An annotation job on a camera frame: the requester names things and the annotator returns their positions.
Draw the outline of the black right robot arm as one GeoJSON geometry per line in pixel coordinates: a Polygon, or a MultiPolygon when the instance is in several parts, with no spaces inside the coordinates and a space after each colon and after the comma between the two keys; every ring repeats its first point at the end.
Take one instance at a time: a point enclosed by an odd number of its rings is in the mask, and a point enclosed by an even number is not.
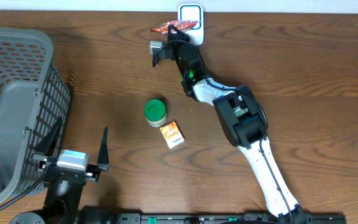
{"type": "Polygon", "coordinates": [[[167,35],[167,41],[151,42],[152,65],[171,59],[180,71],[187,97],[214,107],[227,140],[249,162],[264,193],[267,209],[278,223],[311,223],[287,187],[272,155],[266,114],[246,85],[228,87],[213,80],[197,45],[187,31],[196,21],[168,21],[151,32],[167,35]]]}

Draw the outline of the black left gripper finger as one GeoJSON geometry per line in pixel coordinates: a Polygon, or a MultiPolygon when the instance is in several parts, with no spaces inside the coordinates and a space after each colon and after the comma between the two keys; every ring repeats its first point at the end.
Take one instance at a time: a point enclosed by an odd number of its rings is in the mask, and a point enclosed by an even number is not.
{"type": "Polygon", "coordinates": [[[52,156],[57,145],[62,126],[62,117],[59,117],[47,135],[34,148],[34,153],[41,156],[52,156]]]}
{"type": "Polygon", "coordinates": [[[98,160],[97,160],[98,169],[100,170],[109,169],[109,153],[108,153],[107,140],[108,140],[108,127],[106,126],[103,131],[103,137],[102,137],[101,146],[98,154],[98,160]]]}

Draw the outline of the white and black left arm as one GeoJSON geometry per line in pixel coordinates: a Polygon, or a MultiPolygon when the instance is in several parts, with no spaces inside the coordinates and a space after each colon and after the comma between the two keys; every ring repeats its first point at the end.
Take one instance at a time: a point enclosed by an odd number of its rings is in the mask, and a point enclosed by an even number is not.
{"type": "Polygon", "coordinates": [[[96,164],[84,152],[62,149],[57,157],[45,157],[44,173],[36,184],[47,188],[41,209],[16,215],[11,223],[75,223],[83,188],[97,182],[109,170],[108,128],[104,128],[96,164]]]}

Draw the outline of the green lid jar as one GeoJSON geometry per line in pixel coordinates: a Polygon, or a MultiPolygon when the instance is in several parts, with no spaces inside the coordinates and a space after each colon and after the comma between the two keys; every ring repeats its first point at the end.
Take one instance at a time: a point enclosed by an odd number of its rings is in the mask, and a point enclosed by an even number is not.
{"type": "Polygon", "coordinates": [[[157,99],[150,100],[145,104],[144,114],[147,122],[152,126],[159,128],[166,123],[167,110],[165,104],[157,99]]]}

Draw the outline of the white tissue pack orange print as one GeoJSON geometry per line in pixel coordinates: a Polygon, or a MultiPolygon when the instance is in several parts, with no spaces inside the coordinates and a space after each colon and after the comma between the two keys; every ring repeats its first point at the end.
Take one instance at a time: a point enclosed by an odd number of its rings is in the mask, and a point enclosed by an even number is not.
{"type": "Polygon", "coordinates": [[[160,131],[169,149],[173,149],[185,142],[185,138],[175,121],[162,126],[160,131]]]}

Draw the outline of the orange chocolate bar wrapper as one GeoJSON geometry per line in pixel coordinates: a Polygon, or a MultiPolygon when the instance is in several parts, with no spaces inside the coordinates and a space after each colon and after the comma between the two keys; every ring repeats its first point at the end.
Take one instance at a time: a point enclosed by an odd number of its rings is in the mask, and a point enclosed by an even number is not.
{"type": "Polygon", "coordinates": [[[158,25],[157,27],[151,28],[152,33],[166,34],[168,32],[184,32],[190,30],[197,26],[200,22],[197,20],[173,20],[168,21],[163,24],[158,25]]]}

